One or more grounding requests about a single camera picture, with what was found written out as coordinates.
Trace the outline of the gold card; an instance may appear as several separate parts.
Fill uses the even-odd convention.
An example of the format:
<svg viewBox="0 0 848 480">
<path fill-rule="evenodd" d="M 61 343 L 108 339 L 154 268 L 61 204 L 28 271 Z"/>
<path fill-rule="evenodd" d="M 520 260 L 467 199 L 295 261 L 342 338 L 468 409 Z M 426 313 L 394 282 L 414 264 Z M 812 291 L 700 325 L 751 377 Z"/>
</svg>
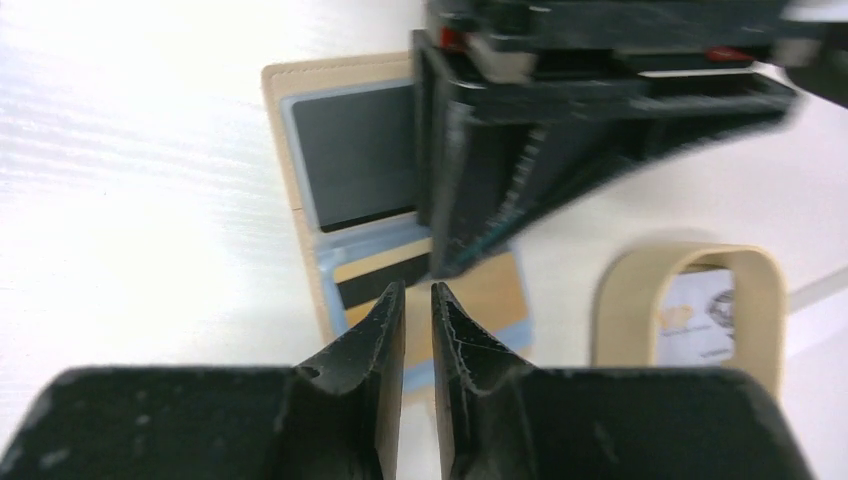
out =
<svg viewBox="0 0 848 480">
<path fill-rule="evenodd" d="M 428 267 L 431 241 L 421 239 L 349 261 L 329 270 L 340 301 L 339 324 L 352 327 L 376 304 L 385 287 L 402 281 L 405 290 L 405 368 L 418 373 L 432 367 L 432 285 Z M 506 250 L 477 264 L 446 285 L 465 312 L 513 349 L 532 343 L 532 325 L 516 256 Z"/>
</svg>

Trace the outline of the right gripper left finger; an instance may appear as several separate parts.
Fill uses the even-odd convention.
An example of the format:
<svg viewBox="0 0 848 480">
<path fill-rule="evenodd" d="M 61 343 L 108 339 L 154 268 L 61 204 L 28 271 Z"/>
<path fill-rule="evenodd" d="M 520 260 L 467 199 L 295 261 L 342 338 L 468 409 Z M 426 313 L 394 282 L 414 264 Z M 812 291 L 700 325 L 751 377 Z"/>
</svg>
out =
<svg viewBox="0 0 848 480">
<path fill-rule="evenodd" d="M 56 377 L 5 479 L 392 479 L 405 286 L 295 366 L 90 367 Z"/>
</svg>

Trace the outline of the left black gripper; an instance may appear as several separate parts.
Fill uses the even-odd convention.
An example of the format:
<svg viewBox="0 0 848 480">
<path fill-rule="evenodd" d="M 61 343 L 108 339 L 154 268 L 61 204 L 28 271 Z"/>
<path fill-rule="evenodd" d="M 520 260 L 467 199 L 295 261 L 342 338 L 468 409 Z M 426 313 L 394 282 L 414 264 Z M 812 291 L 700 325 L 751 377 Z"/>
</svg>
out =
<svg viewBox="0 0 848 480">
<path fill-rule="evenodd" d="M 796 92 L 847 102 L 847 22 L 782 1 L 430 1 L 411 36 L 429 273 L 461 275 L 630 171 L 779 124 Z"/>
</svg>

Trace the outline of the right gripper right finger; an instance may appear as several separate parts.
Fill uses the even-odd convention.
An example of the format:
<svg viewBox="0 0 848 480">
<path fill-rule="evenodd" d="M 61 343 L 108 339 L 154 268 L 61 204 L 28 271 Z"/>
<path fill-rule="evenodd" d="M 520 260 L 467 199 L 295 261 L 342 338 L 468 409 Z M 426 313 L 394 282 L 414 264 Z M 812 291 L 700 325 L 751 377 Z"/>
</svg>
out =
<svg viewBox="0 0 848 480">
<path fill-rule="evenodd" d="M 772 396 L 727 368 L 543 368 L 431 288 L 446 479 L 809 479 Z"/>
</svg>

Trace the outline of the beige card holder wallet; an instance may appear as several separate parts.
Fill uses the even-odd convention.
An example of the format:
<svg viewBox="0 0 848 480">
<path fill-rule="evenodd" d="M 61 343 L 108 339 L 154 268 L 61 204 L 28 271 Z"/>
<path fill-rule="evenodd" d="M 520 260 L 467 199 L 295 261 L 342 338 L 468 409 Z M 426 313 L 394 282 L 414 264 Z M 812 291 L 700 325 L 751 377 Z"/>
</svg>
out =
<svg viewBox="0 0 848 480">
<path fill-rule="evenodd" d="M 411 70 L 408 53 L 383 53 L 272 64 L 261 81 L 322 334 L 344 335 L 404 282 L 403 386 L 416 398 L 433 385 L 433 356 Z"/>
</svg>

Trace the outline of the black card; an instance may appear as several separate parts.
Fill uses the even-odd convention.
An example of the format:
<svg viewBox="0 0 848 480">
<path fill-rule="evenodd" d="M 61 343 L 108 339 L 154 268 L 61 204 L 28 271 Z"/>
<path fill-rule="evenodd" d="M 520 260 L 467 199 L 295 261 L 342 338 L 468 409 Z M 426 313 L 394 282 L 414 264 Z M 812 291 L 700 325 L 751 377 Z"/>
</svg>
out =
<svg viewBox="0 0 848 480">
<path fill-rule="evenodd" d="M 279 100 L 303 205 L 322 233 L 415 208 L 409 80 L 290 94 Z"/>
</svg>

